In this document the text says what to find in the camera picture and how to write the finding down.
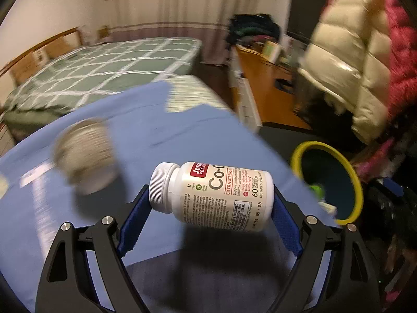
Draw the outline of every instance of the cream puffer jacket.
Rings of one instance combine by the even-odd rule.
[[[353,113],[352,130],[364,143],[386,125],[389,86],[385,0],[333,0],[323,12],[299,73],[336,109]]]

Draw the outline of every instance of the metal screw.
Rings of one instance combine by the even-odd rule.
[[[309,215],[309,216],[307,217],[307,222],[308,222],[310,225],[315,225],[315,224],[317,223],[317,218],[316,218],[315,216]]]
[[[71,224],[69,222],[65,222],[61,225],[61,229],[63,231],[68,231],[71,228]]]
[[[348,224],[347,229],[351,232],[356,232],[356,226],[353,224]]]
[[[105,216],[101,219],[101,223],[104,225],[110,225],[113,222],[113,218],[111,216]]]

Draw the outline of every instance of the curtain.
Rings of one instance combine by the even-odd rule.
[[[99,0],[98,17],[113,41],[145,37],[194,37],[205,63],[225,62],[224,38],[234,14],[253,14],[259,0]]]

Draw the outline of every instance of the green plaid bedspread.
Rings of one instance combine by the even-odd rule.
[[[151,38],[77,48],[17,87],[4,105],[10,111],[65,115],[107,95],[191,71],[201,41]]]

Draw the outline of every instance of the blue gripper pad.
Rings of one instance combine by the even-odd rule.
[[[303,252],[303,246],[300,242],[300,229],[276,193],[271,218],[285,248],[299,257]]]
[[[149,188],[143,192],[136,206],[132,209],[129,217],[126,219],[122,229],[120,230],[119,245],[117,251],[120,257],[124,257],[127,252],[131,251],[139,234],[151,213],[152,207],[149,203]]]

